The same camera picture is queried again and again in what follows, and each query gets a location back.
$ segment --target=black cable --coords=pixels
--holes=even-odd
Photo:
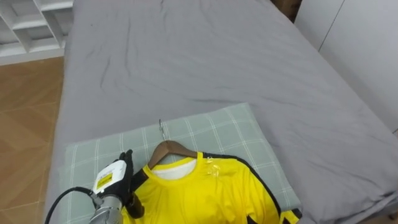
[[[70,188],[70,189],[64,191],[64,193],[62,193],[61,195],[59,195],[58,198],[57,198],[57,199],[54,201],[54,203],[51,205],[51,208],[50,208],[50,210],[49,210],[49,212],[48,212],[48,214],[47,214],[47,217],[45,217],[45,222],[44,222],[44,224],[50,224],[50,218],[51,218],[51,216],[52,216],[52,213],[53,213],[54,210],[55,210],[55,207],[58,205],[58,203],[61,201],[61,199],[62,199],[65,195],[67,195],[67,194],[69,194],[70,192],[73,192],[73,191],[77,191],[77,192],[81,192],[81,193],[87,194],[89,197],[91,197],[91,195],[94,193],[92,190],[87,189],[87,188],[84,188],[84,187],[72,187],[72,188]]]

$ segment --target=shirt sleeve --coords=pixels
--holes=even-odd
[[[279,223],[279,206],[253,168],[243,171],[243,197],[248,224]]]

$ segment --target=black trim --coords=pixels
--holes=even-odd
[[[284,218],[284,221],[282,222],[282,224],[290,224],[290,222],[286,218]]]
[[[239,158],[238,156],[230,156],[230,155],[218,155],[218,154],[213,154],[213,153],[207,153],[204,152],[203,153],[203,158],[220,158],[220,159],[236,159],[237,161],[243,163],[244,165],[246,165],[250,171],[253,173],[253,175],[255,177],[257,177],[257,179],[260,181],[260,183],[264,186],[264,188],[267,190],[267,193],[269,194],[269,196],[271,197],[272,201],[275,204],[276,210],[278,211],[278,216],[280,216],[280,207],[278,204],[278,201],[276,200],[276,198],[274,197],[274,195],[272,194],[271,190],[268,188],[268,186],[266,185],[266,183],[264,183],[264,181],[262,181],[262,179],[260,178],[259,174],[253,169],[253,167],[251,167],[249,165],[248,162],[246,162],[244,159]]]
[[[249,215],[246,217],[248,224],[257,224]]]
[[[292,212],[298,219],[301,219],[301,217],[303,217],[303,214],[298,208],[293,209]]]
[[[145,174],[144,170],[139,170],[132,176],[130,189],[136,191],[147,179],[148,176]]]

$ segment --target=white cabinet door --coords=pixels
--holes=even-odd
[[[294,24],[317,49],[335,19],[344,0],[303,0]]]
[[[347,0],[320,49],[391,131],[398,128],[397,12],[397,0]]]

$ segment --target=wooden floor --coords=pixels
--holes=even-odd
[[[0,223],[43,223],[63,58],[0,67]]]

